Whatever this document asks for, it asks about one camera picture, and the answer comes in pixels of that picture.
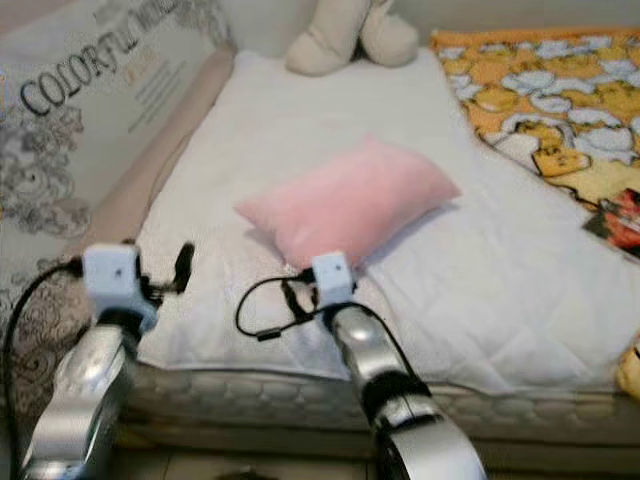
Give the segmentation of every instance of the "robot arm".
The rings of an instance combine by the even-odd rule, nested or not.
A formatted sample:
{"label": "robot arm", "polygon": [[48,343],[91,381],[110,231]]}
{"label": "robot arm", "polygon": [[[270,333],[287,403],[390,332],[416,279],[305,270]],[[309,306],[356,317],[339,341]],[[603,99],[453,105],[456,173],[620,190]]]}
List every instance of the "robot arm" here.
{"label": "robot arm", "polygon": [[487,478],[469,439],[433,402],[383,323],[373,312],[349,306],[354,283],[344,255],[317,257],[313,272],[319,307],[337,305],[322,321],[342,352],[373,429],[379,478]]}
{"label": "robot arm", "polygon": [[34,430],[23,478],[100,478],[116,420],[133,385],[137,346],[157,322],[163,295],[182,293],[191,274],[193,246],[176,261],[176,278],[153,286],[140,272],[133,245],[96,245],[83,257],[87,294],[96,324],[62,360],[51,402]]}

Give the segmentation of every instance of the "white mattress pad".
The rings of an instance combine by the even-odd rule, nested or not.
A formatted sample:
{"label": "white mattress pad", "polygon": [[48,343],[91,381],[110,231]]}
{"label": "white mattress pad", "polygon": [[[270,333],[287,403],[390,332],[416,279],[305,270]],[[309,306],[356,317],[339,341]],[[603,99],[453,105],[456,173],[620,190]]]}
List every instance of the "white mattress pad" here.
{"label": "white mattress pad", "polygon": [[[463,192],[367,259],[356,294],[425,380],[492,394],[613,390],[617,359],[640,328],[640,267],[581,229],[581,207],[473,138],[426,50],[404,68],[362,61],[324,78],[237,56],[138,239],[154,277],[170,277],[182,243],[196,244],[187,291],[166,299],[141,360],[347,378],[320,325],[264,343],[235,331],[244,291],[281,275],[283,261],[232,207],[366,134],[426,154]],[[256,294],[246,327],[287,323],[281,296],[277,287]]]}

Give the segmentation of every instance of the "book cover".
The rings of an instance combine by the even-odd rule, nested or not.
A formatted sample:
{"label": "book cover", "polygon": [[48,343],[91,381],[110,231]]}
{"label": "book cover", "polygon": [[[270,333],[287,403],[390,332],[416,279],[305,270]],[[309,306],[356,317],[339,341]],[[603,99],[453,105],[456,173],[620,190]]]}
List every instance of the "book cover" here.
{"label": "book cover", "polygon": [[640,260],[640,193],[627,188],[612,200],[602,200],[583,228]]}

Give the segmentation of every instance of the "black cable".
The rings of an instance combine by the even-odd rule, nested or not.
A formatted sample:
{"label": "black cable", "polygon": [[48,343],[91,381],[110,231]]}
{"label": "black cable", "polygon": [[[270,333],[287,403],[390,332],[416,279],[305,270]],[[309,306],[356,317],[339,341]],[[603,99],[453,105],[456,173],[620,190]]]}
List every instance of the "black cable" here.
{"label": "black cable", "polygon": [[82,276],[82,260],[78,257],[74,257],[69,262],[60,263],[45,270],[40,275],[32,280],[29,286],[22,293],[18,302],[16,303],[9,323],[7,323],[7,329],[4,336],[4,342],[2,345],[2,378],[4,387],[4,401],[7,410],[7,432],[9,434],[9,448],[10,448],[10,480],[18,480],[18,473],[20,469],[20,435],[18,432],[18,422],[16,418],[16,406],[12,395],[13,390],[13,336],[20,320],[20,315],[24,306],[29,301],[29,298],[33,295],[33,292],[49,277],[58,272],[67,272],[75,277]]}
{"label": "black cable", "polygon": [[270,277],[270,278],[265,278],[264,280],[260,280],[259,282],[253,284],[251,288],[249,288],[249,290],[244,292],[244,295],[240,299],[240,302],[238,303],[238,307],[236,308],[236,314],[235,314],[236,329],[243,335],[247,337],[255,338],[259,342],[262,342],[264,340],[270,340],[271,338],[279,337],[280,335],[276,334],[277,332],[282,333],[284,330],[291,328],[293,325],[295,325],[296,322],[293,321],[282,327],[260,330],[258,332],[249,332],[248,330],[245,330],[240,326],[240,312],[242,311],[242,306],[244,305],[244,302],[247,300],[247,298],[249,298],[249,295],[251,295],[254,292],[254,290],[261,287],[262,285],[266,285],[267,283],[272,283],[272,282],[289,282],[289,281],[296,281],[296,280],[297,280],[297,277]]}
{"label": "black cable", "polygon": [[[309,322],[309,321],[313,320],[316,317],[316,315],[319,315],[321,313],[325,313],[327,311],[336,312],[338,310],[342,310],[342,309],[348,308],[348,307],[357,307],[357,308],[360,308],[365,314],[369,315],[370,317],[373,317],[374,319],[376,319],[378,321],[378,323],[380,323],[380,325],[382,326],[382,328],[384,329],[386,334],[389,336],[389,339],[391,340],[391,343],[393,343],[393,346],[395,347],[396,351],[398,352],[398,355],[400,355],[400,359],[402,360],[402,363],[404,364],[404,367],[407,370],[407,373],[409,374],[409,376],[411,376],[413,378],[416,378],[416,379],[420,378],[420,377],[418,377],[418,375],[416,374],[415,370],[411,366],[411,363],[409,363],[409,359],[404,354],[404,351],[402,350],[402,348],[400,348],[400,344],[398,343],[398,340],[393,335],[393,333],[391,333],[391,329],[389,328],[387,323],[382,319],[382,317],[380,317],[380,315],[378,315],[375,311],[373,311],[372,309],[370,309],[366,305],[363,305],[363,304],[358,303],[358,302],[345,302],[345,303],[328,305],[326,307],[322,307],[322,308],[318,308],[318,309],[312,310],[311,312],[302,311],[303,315],[298,313],[301,310],[301,307],[297,304],[297,302],[295,302],[295,295],[293,296],[293,298],[291,298],[292,290],[291,290],[291,287],[287,284],[287,282],[301,282],[301,283],[309,284],[309,283],[311,283],[313,281],[312,277],[310,278],[311,274],[312,273],[309,271],[309,269],[307,269],[307,270],[305,270],[304,272],[302,272],[300,275],[298,275],[296,277],[271,277],[271,278],[265,278],[264,280],[261,280],[261,281],[255,283],[254,285],[252,285],[249,288],[249,290],[247,290],[244,293],[244,295],[240,299],[240,302],[238,303],[238,307],[236,308],[236,313],[235,313],[236,329],[240,333],[242,333],[243,335],[245,335],[247,337],[255,338],[259,342],[263,342],[263,341],[266,341],[266,340],[273,340],[275,338],[279,338],[284,331],[286,331],[286,330],[288,330],[291,327],[294,327],[296,325],[302,325],[302,324],[304,324],[306,322]],[[253,293],[257,288],[259,288],[262,285],[265,285],[267,283],[271,283],[271,282],[282,282],[282,290],[283,290],[283,292],[285,294],[285,299],[287,300],[287,305],[289,306],[289,308],[294,313],[294,317],[295,318],[294,318],[294,320],[292,322],[287,323],[287,324],[283,325],[282,327],[267,328],[267,329],[264,329],[264,330],[258,330],[257,332],[249,332],[249,331],[245,330],[244,328],[242,328],[240,326],[240,312],[242,310],[242,306],[244,305],[244,302],[247,300],[249,295],[251,295],[251,293]]]}

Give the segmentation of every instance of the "stuffed animal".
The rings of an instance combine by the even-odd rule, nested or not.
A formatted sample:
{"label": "stuffed animal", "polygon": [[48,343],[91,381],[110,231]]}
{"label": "stuffed animal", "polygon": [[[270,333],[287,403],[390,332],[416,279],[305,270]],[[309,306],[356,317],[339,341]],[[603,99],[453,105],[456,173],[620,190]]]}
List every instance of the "stuffed animal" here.
{"label": "stuffed animal", "polygon": [[311,25],[291,45],[286,66],[295,73],[322,76],[349,63],[358,37],[369,58],[385,67],[411,62],[418,32],[389,9],[395,0],[319,0]]}
{"label": "stuffed animal", "polygon": [[640,401],[640,336],[636,341],[620,360],[616,379],[625,392]]}

